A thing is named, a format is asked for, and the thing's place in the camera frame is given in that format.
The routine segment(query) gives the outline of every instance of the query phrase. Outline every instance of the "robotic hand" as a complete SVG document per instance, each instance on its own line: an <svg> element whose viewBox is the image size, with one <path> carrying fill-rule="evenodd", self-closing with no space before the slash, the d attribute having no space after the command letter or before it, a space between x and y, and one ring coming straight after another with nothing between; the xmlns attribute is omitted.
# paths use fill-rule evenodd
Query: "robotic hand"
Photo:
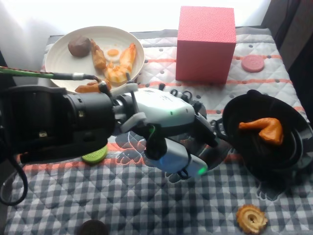
<svg viewBox="0 0 313 235"><path fill-rule="evenodd" d="M207 171L200 158L170 139L190 133L197 141L215 147L209 122L199 113L200 103L160 90L138 90L127 83L112 93L104 82L102 93L67 94L64 88L13 87L0 93L0 161L7 158L17 169L27 194L27 178L17 164L51 163L76 158L107 144L112 134L134 131L147 140L146 157L159 169L187 179Z"/></svg>

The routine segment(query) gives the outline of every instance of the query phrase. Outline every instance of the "white wall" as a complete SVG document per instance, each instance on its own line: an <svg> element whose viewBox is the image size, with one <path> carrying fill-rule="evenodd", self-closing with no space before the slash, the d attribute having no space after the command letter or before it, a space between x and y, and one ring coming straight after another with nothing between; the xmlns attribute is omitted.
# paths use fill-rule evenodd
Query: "white wall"
<svg viewBox="0 0 313 235"><path fill-rule="evenodd" d="M0 0L0 49L8 66L39 70L50 35L92 26L177 29L181 5L233 7L236 26L260 25L270 0Z"/></svg>

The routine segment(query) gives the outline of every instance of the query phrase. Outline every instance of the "frying pan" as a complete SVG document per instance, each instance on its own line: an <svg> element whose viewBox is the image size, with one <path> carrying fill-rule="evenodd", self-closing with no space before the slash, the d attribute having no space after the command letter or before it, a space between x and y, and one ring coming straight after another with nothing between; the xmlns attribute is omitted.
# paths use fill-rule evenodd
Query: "frying pan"
<svg viewBox="0 0 313 235"><path fill-rule="evenodd" d="M284 139L280 146L264 142L258 135L260 130L239 130L240 122L270 117L278 119L283 126ZM221 132L221 123L225 134ZM266 170L292 168L301 161L303 143L299 133L306 128L311 130L293 107L256 90L231 100L224 108L222 119L216 121L220 139L233 145L246 164Z"/></svg>

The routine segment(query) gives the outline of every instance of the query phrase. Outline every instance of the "green light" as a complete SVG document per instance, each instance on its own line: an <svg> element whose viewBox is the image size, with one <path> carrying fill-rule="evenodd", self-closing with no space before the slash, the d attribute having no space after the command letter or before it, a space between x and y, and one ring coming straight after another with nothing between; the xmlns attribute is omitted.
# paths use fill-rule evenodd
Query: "green light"
<svg viewBox="0 0 313 235"><path fill-rule="evenodd" d="M199 171L198 171L198 175L202 175L207 171L206 167L202 167Z"/></svg>

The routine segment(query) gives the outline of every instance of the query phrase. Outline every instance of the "pink box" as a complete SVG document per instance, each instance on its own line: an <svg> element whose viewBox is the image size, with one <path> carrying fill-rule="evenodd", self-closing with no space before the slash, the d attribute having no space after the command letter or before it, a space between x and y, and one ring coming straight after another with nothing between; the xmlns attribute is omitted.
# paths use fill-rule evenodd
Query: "pink box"
<svg viewBox="0 0 313 235"><path fill-rule="evenodd" d="M176 80L224 84L235 46L233 8L182 6Z"/></svg>

